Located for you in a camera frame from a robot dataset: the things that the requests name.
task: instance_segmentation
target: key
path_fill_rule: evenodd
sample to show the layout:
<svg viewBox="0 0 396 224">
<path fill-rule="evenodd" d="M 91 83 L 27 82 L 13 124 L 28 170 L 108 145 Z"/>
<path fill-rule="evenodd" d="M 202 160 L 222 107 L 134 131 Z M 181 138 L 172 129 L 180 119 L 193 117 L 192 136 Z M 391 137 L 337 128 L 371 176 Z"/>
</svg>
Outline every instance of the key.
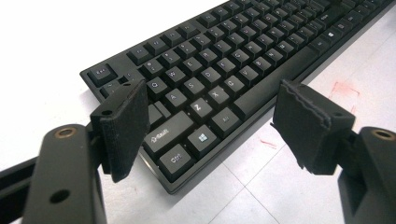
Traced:
<svg viewBox="0 0 396 224">
<path fill-rule="evenodd" d="M 158 160 L 158 166 L 169 182 L 175 182 L 194 165 L 194 159 L 187 151 L 177 144 Z"/>
<path fill-rule="evenodd" d="M 166 149 L 175 145 L 193 130 L 194 122 L 180 111 L 154 131 L 149 133 L 143 142 L 146 152 L 155 161 L 158 160 Z"/>
<path fill-rule="evenodd" d="M 187 97 L 196 100 L 204 94 L 205 86 L 196 77 L 192 77 L 181 86 L 181 89 Z"/>
<path fill-rule="evenodd" d="M 90 69 L 88 76 L 96 87 L 105 85 L 107 82 L 117 77 L 113 74 L 106 64 L 98 64 Z"/>
<path fill-rule="evenodd" d="M 209 104 L 216 110 L 221 110 L 231 100 L 230 96 L 220 86 L 211 90 L 206 98 Z"/>
<path fill-rule="evenodd" d="M 163 33 L 161 39 L 171 48 L 184 41 L 184 38 L 181 37 L 181 34 L 175 30 L 166 31 Z"/>
<path fill-rule="evenodd" d="M 163 76 L 163 80 L 173 89 L 184 83 L 187 78 L 178 67 L 169 69 L 165 72 L 165 76 Z"/>
<path fill-rule="evenodd" d="M 219 142 L 220 139 L 203 125 L 187 138 L 186 145 L 194 157 L 200 160 Z"/>
<path fill-rule="evenodd" d="M 165 95 L 163 102 L 172 113 L 176 114 L 179 110 L 184 108 L 188 99 L 179 89 L 174 89 Z"/>
<path fill-rule="evenodd" d="M 159 78 L 155 77 L 147 83 L 148 95 L 156 102 L 170 91 L 169 87 Z"/>
<path fill-rule="evenodd" d="M 317 58 L 318 53 L 309 47 L 298 51 L 232 104 L 236 116 L 241 120 L 250 118 L 276 95 L 281 79 L 294 80 Z"/>
<path fill-rule="evenodd" d="M 199 34 L 199 30 L 187 21 L 180 24 L 177 31 L 186 39 L 190 39 L 191 37 Z"/>
<path fill-rule="evenodd" d="M 154 56 L 157 56 L 162 52 L 166 51 L 167 49 L 169 49 L 169 47 L 165 44 L 165 42 L 163 42 L 163 40 L 161 40 L 160 38 L 154 38 L 148 41 L 145 47 Z"/>
<path fill-rule="evenodd" d="M 209 116 L 213 113 L 212 107 L 210 107 L 210 105 L 205 102 L 203 98 L 199 98 L 190 104 L 188 109 L 192 118 L 198 124 L 205 123 L 209 119 Z"/>
<path fill-rule="evenodd" d="M 221 82 L 221 75 L 215 71 L 212 67 L 206 68 L 206 70 L 202 71 L 198 76 L 198 80 L 200 80 L 204 86 L 208 89 L 212 89 L 217 86 Z"/>
<path fill-rule="evenodd" d="M 228 107 L 225 107 L 209 121 L 210 127 L 223 139 L 230 135 L 241 123 L 242 121 Z"/>
<path fill-rule="evenodd" d="M 148 121 L 151 130 L 156 128 L 161 122 L 165 120 L 163 114 L 155 107 L 155 105 L 148 106 Z"/>
<path fill-rule="evenodd" d="M 129 50 L 127 55 L 136 65 L 140 65 L 152 59 L 152 55 L 149 54 L 149 52 L 142 46 L 136 46 L 132 48 Z"/>
<path fill-rule="evenodd" d="M 152 59 L 144 63 L 140 70 L 146 78 L 153 79 L 159 76 L 162 72 L 164 72 L 165 68 L 163 68 L 163 66 L 159 62 L 157 62 L 157 60 Z"/>
</svg>

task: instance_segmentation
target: desk surface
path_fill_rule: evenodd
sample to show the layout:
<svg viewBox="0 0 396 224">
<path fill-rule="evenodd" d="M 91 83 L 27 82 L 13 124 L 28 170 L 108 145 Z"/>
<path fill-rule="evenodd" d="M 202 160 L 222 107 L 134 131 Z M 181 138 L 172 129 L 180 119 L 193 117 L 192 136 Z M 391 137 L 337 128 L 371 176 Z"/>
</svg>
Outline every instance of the desk surface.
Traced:
<svg viewBox="0 0 396 224">
<path fill-rule="evenodd" d="M 98 102 L 81 70 L 222 2 L 3 3 L 0 171 L 36 156 L 49 130 L 89 122 Z M 396 7 L 370 25 L 305 82 L 354 113 L 354 131 L 396 131 Z M 300 170 L 269 118 L 175 195 L 166 193 L 140 158 L 117 185 L 102 176 L 108 222 L 343 223 L 340 170 L 333 176 Z"/>
</svg>

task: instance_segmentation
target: black keyboard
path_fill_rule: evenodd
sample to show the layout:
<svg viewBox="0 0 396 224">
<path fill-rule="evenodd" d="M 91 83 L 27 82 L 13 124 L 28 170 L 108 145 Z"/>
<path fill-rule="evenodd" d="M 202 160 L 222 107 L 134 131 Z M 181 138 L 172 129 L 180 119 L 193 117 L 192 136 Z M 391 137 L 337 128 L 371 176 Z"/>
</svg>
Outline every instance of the black keyboard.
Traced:
<svg viewBox="0 0 396 224">
<path fill-rule="evenodd" d="M 175 193 L 391 1 L 234 0 L 80 73 L 102 102 L 145 79 L 150 132 L 140 156 Z"/>
</svg>

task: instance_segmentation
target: keycap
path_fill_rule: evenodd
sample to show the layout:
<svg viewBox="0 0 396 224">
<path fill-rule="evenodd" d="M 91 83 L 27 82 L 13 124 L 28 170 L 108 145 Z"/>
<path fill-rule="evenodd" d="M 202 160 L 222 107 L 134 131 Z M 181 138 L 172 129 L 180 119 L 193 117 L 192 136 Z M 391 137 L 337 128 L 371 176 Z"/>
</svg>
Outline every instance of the keycap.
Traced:
<svg viewBox="0 0 396 224">
<path fill-rule="evenodd" d="M 106 64 L 98 64 L 90 69 L 88 76 L 96 87 L 105 85 L 107 82 L 117 77 L 113 74 Z"/>
<path fill-rule="evenodd" d="M 206 125 L 203 125 L 187 138 L 186 145 L 199 160 L 219 142 L 220 139 Z"/>
<path fill-rule="evenodd" d="M 203 98 L 199 98 L 190 104 L 188 111 L 198 124 L 204 124 L 213 113 L 212 107 Z"/>
<path fill-rule="evenodd" d="M 209 121 L 210 127 L 220 138 L 226 138 L 241 123 L 242 121 L 228 107 L 225 107 Z"/>
<path fill-rule="evenodd" d="M 173 183 L 194 165 L 194 159 L 177 144 L 160 157 L 158 165 L 169 182 Z"/>
<path fill-rule="evenodd" d="M 156 161 L 166 149 L 189 135 L 193 127 L 194 122 L 180 111 L 145 137 L 144 149 Z"/>
<path fill-rule="evenodd" d="M 285 63 L 244 93 L 233 103 L 233 111 L 241 120 L 247 120 L 259 108 L 264 106 L 276 95 L 281 79 L 291 79 L 299 76 L 307 66 L 318 58 L 318 53 L 305 47 L 298 51 Z"/>
</svg>

